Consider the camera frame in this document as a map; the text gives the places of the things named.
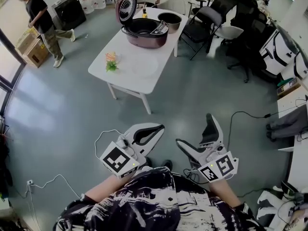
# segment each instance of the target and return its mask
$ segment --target inner cooking pot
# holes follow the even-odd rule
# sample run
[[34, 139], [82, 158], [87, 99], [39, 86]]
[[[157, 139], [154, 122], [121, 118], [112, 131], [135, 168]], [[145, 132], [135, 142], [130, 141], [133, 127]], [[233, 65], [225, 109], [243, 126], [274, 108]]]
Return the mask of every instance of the inner cooking pot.
[[161, 13], [158, 15], [160, 21], [164, 21], [169, 26], [168, 33], [175, 33], [180, 27], [182, 18], [175, 13]]
[[159, 21], [137, 18], [132, 20], [132, 22], [127, 27], [131, 33], [150, 34], [158, 27], [159, 24]]

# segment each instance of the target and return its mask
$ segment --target gray pants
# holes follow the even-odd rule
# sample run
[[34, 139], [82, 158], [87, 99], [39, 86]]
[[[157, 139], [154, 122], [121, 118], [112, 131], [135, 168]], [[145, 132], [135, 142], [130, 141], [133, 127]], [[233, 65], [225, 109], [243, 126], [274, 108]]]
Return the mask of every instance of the gray pants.
[[299, 134], [303, 128], [308, 128], [308, 115], [306, 105], [302, 105], [291, 113], [270, 123], [273, 130], [271, 137], [285, 138]]
[[53, 54], [56, 60], [60, 60], [63, 57], [63, 54], [59, 46], [58, 38], [70, 39], [72, 37], [72, 31], [54, 30], [52, 26], [41, 36], [49, 52]]

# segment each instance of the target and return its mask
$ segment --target black t-shirt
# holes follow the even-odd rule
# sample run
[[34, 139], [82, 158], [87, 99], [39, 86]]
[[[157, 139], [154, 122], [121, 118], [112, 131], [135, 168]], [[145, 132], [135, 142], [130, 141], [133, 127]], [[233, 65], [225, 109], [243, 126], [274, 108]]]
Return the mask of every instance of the black t-shirt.
[[[44, 2], [44, 0], [29, 0], [26, 4], [26, 9], [30, 15], [31, 21], [40, 11], [46, 8], [47, 4]], [[35, 29], [41, 34], [46, 33], [52, 26], [53, 22], [48, 11], [45, 11], [45, 13], [34, 24]]]

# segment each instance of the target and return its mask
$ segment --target cable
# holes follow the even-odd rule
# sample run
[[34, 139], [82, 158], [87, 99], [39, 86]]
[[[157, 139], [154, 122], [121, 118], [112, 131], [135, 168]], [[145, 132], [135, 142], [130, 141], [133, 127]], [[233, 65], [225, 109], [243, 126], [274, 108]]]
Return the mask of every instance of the cable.
[[302, 129], [301, 129], [301, 131], [299, 132], [299, 134], [297, 135], [297, 138], [296, 138], [296, 140], [298, 141], [298, 142], [301, 142], [301, 141], [303, 141], [303, 140], [307, 140], [308, 139], [308, 136], [307, 137], [305, 137], [305, 138], [303, 138], [303, 133], [305, 133], [305, 132], [307, 132], [308, 131], [308, 127], [303, 127]]
[[233, 113], [233, 115], [231, 116], [231, 122], [230, 122], [230, 128], [229, 128], [227, 152], [229, 151], [229, 145], [230, 145], [231, 128], [232, 128], [232, 119], [233, 119], [234, 115], [237, 114], [237, 113], [245, 113], [245, 114], [249, 115], [250, 117], [256, 118], [256, 119], [265, 118], [265, 116], [262, 116], [262, 117], [260, 117], [260, 116], [253, 116], [253, 115], [251, 115], [251, 114], [249, 114], [249, 113], [247, 113], [247, 112], [245, 112], [245, 111], [237, 111], [237, 112]]
[[279, 207], [279, 209], [278, 209], [278, 211], [277, 211], [277, 216], [280, 218], [280, 220], [284, 221], [285, 224], [287, 224], [287, 225], [289, 225], [289, 223], [287, 223], [285, 220], [283, 220], [283, 219], [279, 216], [279, 211], [280, 211], [281, 207], [283, 207], [286, 203], [289, 203], [289, 202], [293, 202], [293, 200], [284, 202], [284, 203]]
[[251, 194], [251, 193], [253, 193], [253, 192], [258, 192], [258, 191], [260, 191], [260, 190], [270, 190], [269, 188], [260, 188], [260, 189], [257, 189], [257, 190], [251, 190], [250, 192], [247, 192], [247, 193], [245, 193], [244, 195], [242, 195], [242, 196], [237, 196], [238, 198], [244, 198], [246, 195], [249, 195], [249, 194]]
[[[13, 188], [15, 189], [15, 191], [17, 192], [17, 194], [21, 197], [21, 198], [23, 198], [23, 199], [26, 199], [27, 198], [27, 194], [28, 194], [28, 192], [29, 192], [29, 185], [27, 184], [27, 191], [25, 192], [25, 196], [22, 196], [20, 193], [19, 193], [19, 191], [15, 188], [15, 186], [13, 185]], [[27, 205], [28, 205], [28, 208], [29, 208], [29, 212], [30, 212], [30, 215], [31, 215], [31, 217], [32, 217], [32, 220], [33, 220], [33, 223], [35, 224], [35, 221], [34, 221], [34, 218], [33, 218], [33, 215], [32, 215], [32, 211], [31, 211], [31, 208], [30, 208], [30, 205], [29, 205], [29, 203], [28, 203], [28, 201], [26, 200], [26, 203], [27, 203]]]
[[35, 208], [34, 208], [34, 204], [33, 204], [33, 200], [32, 200], [32, 192], [30, 191], [30, 197], [31, 197], [31, 203], [32, 203], [32, 208], [33, 208], [33, 212], [34, 212], [34, 216], [35, 216], [35, 219], [36, 219], [36, 221], [37, 221], [37, 224], [38, 224], [38, 229], [40, 230], [40, 231], [42, 231], [42, 229], [40, 228], [40, 226], [39, 226], [39, 221], [38, 221], [38, 218], [37, 218], [37, 214], [36, 214], [36, 212], [35, 212]]
[[66, 178], [65, 178], [63, 175], [61, 175], [61, 174], [57, 175], [55, 178], [53, 178], [53, 180], [50, 180], [50, 181], [46, 182], [45, 185], [42, 186], [42, 187], [40, 187], [40, 186], [38, 186], [38, 185], [35, 185], [35, 184], [30, 184], [30, 186], [34, 186], [34, 187], [38, 187], [38, 188], [43, 189], [44, 187], [46, 187], [46, 185], [47, 185], [48, 183], [53, 182], [58, 176], [61, 176], [61, 177], [65, 180], [65, 182], [67, 183], [67, 185], [69, 186], [69, 188], [70, 188], [70, 189], [74, 192], [74, 194], [80, 199], [81, 197], [74, 191], [74, 189], [71, 187], [71, 185], [67, 182]]
[[199, 184], [199, 185], [204, 185], [204, 184], [208, 184], [209, 182], [199, 182], [199, 175], [196, 174], [196, 173], [192, 173], [192, 171], [195, 171], [195, 170], [189, 170], [188, 168], [184, 169], [183, 170], [183, 174], [185, 175], [185, 177], [189, 180], [191, 180], [193, 183], [195, 184]]
[[120, 133], [118, 130], [116, 129], [112, 129], [112, 130], [109, 130], [109, 131], [103, 131], [101, 132], [101, 134], [99, 135], [99, 137], [97, 138], [97, 140], [94, 142], [94, 146], [95, 146], [95, 156], [97, 157], [97, 159], [99, 159], [99, 161], [101, 162], [100, 158], [97, 156], [97, 148], [96, 148], [96, 142], [101, 138], [102, 134], [103, 133], [107, 133], [107, 132], [112, 132], [112, 131], [116, 131], [118, 132], [120, 135], [123, 135], [122, 133]]
[[[305, 101], [305, 102], [304, 102], [304, 103], [301, 103], [300, 105], [297, 105], [297, 104], [296, 104], [296, 101], [298, 101], [298, 100]], [[307, 100], [305, 100], [305, 99], [296, 99], [296, 100], [295, 100], [295, 106], [294, 106], [294, 107], [291, 107], [291, 108], [288, 108], [288, 109], [285, 109], [285, 110], [282, 110], [282, 111], [278, 111], [278, 112], [275, 112], [275, 113], [273, 113], [273, 114], [266, 114], [266, 115], [264, 115], [264, 116], [254, 116], [254, 115], [251, 115], [251, 114], [247, 113], [246, 111], [236, 111], [236, 112], [233, 113], [233, 115], [231, 116], [230, 127], [229, 127], [229, 135], [228, 135], [228, 145], [227, 145], [227, 148], [226, 148], [226, 149], [227, 149], [227, 152], [229, 151], [230, 138], [231, 138], [231, 128], [232, 128], [232, 120], [233, 120], [233, 116], [234, 116], [235, 114], [237, 114], [237, 113], [245, 113], [246, 115], [248, 115], [248, 116], [250, 116], [250, 117], [252, 117], [252, 118], [256, 118], [256, 119], [269, 118], [269, 117], [271, 117], [271, 116], [273, 116], [273, 115], [275, 115], [275, 114], [278, 114], [278, 113], [281, 113], [281, 112], [285, 112], [285, 111], [290, 110], [290, 109], [299, 108], [300, 106], [302, 106], [302, 105], [304, 105], [304, 104], [306, 104], [306, 103], [307, 103]]]

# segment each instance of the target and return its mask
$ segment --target table leg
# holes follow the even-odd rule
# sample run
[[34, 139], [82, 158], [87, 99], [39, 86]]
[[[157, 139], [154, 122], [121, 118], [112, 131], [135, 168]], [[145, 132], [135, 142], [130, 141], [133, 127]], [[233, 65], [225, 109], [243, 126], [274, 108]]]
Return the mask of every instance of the table leg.
[[111, 91], [111, 94], [113, 96], [114, 99], [117, 99], [116, 95], [115, 95], [115, 92], [114, 92], [114, 89], [112, 88], [112, 85], [110, 83], [107, 82], [107, 85], [109, 87], [109, 90]]
[[147, 111], [148, 114], [150, 115], [152, 112], [151, 112], [149, 103], [148, 103], [148, 101], [147, 101], [145, 95], [144, 95], [143, 93], [140, 92], [140, 97], [141, 97], [141, 99], [142, 99], [142, 101], [143, 101], [143, 104], [144, 104], [144, 106], [145, 106], [145, 108], [146, 108], [146, 111]]
[[191, 5], [190, 5], [190, 7], [189, 7], [189, 12], [188, 12], [188, 20], [189, 20], [189, 16], [191, 15], [191, 12], [192, 12], [192, 6], [193, 6], [193, 4], [192, 3], [190, 3]]
[[177, 43], [175, 44], [175, 47], [174, 47], [174, 56], [177, 57], [178, 56], [178, 40], [177, 40]]

